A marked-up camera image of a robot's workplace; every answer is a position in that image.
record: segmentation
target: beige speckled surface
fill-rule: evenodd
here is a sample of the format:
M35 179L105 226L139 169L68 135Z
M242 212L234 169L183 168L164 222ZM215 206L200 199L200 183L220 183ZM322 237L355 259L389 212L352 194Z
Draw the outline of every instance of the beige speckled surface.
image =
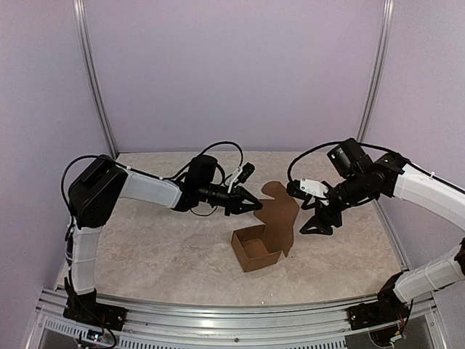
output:
M230 173L238 154L213 153ZM173 175L194 153L121 154L118 160L141 170ZM298 153L245 154L256 171L244 185L259 198L270 180L287 183L286 170ZM324 153L296 165L294 178L341 181ZM209 206L195 209L209 212ZM400 271L371 204L344 212L332 236L299 234L312 216L300 211L289 256L276 265L244 273L230 246L232 231L259 223L252 213L210 217L174 212L121 199L100 236L96 285L101 294L197 305L284 305L321 302L376 293Z

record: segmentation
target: box flap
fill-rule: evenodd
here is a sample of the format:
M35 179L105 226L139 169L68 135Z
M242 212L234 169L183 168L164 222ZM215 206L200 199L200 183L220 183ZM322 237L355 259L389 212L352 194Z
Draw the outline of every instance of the box flap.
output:
M260 200L263 208L254 212L254 216L265 224L263 243L269 252L282 250L287 257L294 244L294 223L299 213L299 205L278 181L266 183L262 193L273 198Z

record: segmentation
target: purple wall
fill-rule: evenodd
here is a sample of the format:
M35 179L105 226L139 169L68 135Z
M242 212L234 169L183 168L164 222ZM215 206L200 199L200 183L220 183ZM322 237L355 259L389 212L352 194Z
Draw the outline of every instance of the purple wall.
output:
M3 1L0 34L0 348L19 348L63 261L61 173L105 143L72 1Z
M307 149L357 132L383 0L89 0L123 152Z
M396 1L386 65L366 141L465 187L465 3ZM383 200L411 267L464 232L412 204ZM435 295L452 348L465 340L465 284Z

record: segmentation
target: cardboard box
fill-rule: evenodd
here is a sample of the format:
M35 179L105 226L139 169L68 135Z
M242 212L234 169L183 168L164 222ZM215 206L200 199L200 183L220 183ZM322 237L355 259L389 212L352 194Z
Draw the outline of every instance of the cardboard box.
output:
M260 200L263 208L254 212L264 224L232 233L232 249L246 273L276 264L281 252L287 257L294 244L294 223L299 205L280 182L268 182L262 192L274 198Z

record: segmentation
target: metal rail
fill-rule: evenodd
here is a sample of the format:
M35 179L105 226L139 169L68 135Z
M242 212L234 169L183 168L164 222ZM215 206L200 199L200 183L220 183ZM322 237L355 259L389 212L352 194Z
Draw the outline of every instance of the metal rail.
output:
M378 48L376 50L375 65L373 68L373 73L371 74L370 88L368 90L368 96L363 108L362 120L360 122L360 127L357 133L358 142L364 141L366 132L368 130L368 125L371 120L371 115L373 113L376 95L378 93L379 84L381 82L384 60L386 58L387 45L389 43L393 12L394 0L385 0L381 32L379 34Z
M39 318L42 317L41 326L45 316L76 328L76 331L66 329L66 333L73 336L90 327L62 317L66 299L62 289L44 290L36 312ZM375 299L370 296L305 305L237 308L175 305L99 295L100 302L128 310L123 331L115 332L122 348L137 348L136 344L132 347L136 342L166 343L173 348L250 348L260 345L267 348L295 345L297 348L302 343L339 341L341 337L367 331L351 331L347 308ZM435 311L432 298L423 297L416 301L412 318Z
M74 15L76 16L76 23L78 26L79 41L81 44L82 54L84 56L84 65L86 66L87 77L89 79L92 97L94 98L95 108L97 109L100 126L102 127L108 151L110 152L110 155L116 159L118 157L118 149L111 131L110 122L108 121L105 106L103 104L102 93L100 92L100 86L97 80L97 73L94 66L94 60L92 58L89 32L87 30L84 0L73 0L73 5Z

